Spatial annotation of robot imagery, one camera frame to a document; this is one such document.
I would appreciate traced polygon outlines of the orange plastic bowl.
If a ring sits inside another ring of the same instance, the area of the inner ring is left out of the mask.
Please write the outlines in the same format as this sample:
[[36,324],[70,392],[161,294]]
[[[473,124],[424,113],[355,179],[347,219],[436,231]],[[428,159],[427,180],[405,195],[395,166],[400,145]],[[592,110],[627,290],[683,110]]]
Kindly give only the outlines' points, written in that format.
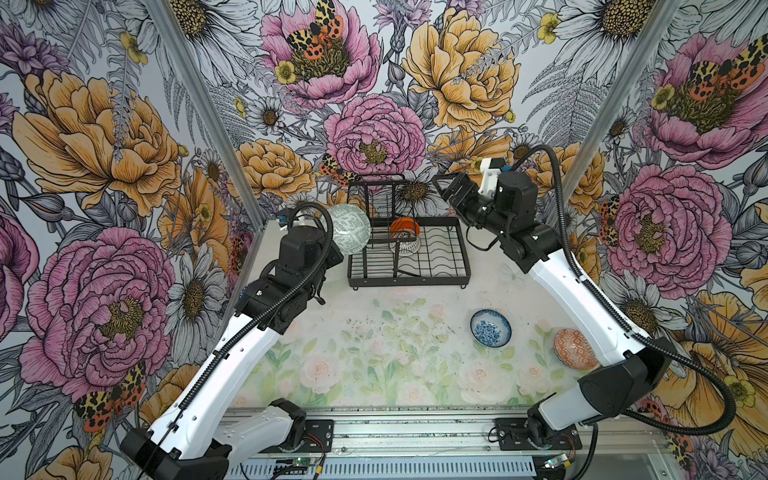
[[390,224],[389,227],[389,233],[391,237],[396,237],[402,234],[418,237],[420,232],[420,225],[414,218],[411,217],[397,218]]

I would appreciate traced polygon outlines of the green patterned ceramic bowl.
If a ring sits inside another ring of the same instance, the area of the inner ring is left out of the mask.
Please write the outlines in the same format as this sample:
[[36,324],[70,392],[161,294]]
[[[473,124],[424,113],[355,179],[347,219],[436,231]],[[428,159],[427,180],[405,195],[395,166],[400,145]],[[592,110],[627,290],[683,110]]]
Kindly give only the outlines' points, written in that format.
[[364,211],[353,204],[339,204],[328,210],[333,221],[333,239],[345,256],[361,253],[372,238],[372,226]]

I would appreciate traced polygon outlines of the white bowl dark radial pattern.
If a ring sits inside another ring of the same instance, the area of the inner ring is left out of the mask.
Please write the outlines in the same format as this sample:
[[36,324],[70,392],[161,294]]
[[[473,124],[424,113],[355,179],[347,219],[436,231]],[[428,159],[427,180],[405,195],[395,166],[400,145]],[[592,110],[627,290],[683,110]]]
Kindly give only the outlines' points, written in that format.
[[419,236],[414,237],[405,234],[390,237],[389,248],[393,254],[411,256],[421,249],[421,239]]

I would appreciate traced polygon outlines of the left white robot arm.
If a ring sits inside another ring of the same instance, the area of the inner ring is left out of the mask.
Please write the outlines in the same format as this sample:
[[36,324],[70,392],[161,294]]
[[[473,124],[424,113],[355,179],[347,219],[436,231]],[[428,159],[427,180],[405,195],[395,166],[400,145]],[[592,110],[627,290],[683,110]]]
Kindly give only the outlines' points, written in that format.
[[220,422],[254,367],[320,298],[326,270],[342,259],[331,226],[287,229],[278,258],[243,289],[221,339],[180,396],[149,427],[123,438],[120,450],[140,475],[223,479],[249,456],[301,440],[306,414],[285,399],[230,427]]

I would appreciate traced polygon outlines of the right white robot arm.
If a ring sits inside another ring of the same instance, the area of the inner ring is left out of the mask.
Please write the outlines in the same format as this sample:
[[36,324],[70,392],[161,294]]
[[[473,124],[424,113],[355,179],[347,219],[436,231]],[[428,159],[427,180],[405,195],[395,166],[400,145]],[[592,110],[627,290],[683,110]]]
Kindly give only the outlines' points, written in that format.
[[466,226],[492,233],[503,253],[555,300],[592,348],[599,366],[563,392],[527,411],[525,438],[537,448],[576,424],[613,418],[655,388],[672,360],[670,342],[634,325],[567,252],[567,241],[536,220],[537,195],[528,177],[503,172],[491,193],[466,174],[433,183]]

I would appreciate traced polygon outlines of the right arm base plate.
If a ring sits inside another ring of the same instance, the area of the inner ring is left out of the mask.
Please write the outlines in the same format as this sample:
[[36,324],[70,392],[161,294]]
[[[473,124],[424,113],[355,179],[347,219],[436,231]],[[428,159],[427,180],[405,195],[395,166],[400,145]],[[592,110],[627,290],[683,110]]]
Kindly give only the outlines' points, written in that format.
[[554,431],[536,419],[522,417],[496,418],[488,438],[501,451],[575,451],[583,447],[574,425]]

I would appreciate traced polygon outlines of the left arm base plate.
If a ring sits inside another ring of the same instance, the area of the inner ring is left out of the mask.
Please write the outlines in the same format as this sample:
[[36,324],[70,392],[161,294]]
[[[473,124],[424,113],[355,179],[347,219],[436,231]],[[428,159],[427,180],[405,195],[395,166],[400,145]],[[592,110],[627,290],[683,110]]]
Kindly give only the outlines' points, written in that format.
[[332,449],[335,422],[330,419],[307,420],[305,430],[296,445],[286,441],[282,445],[262,450],[262,453],[329,453]]

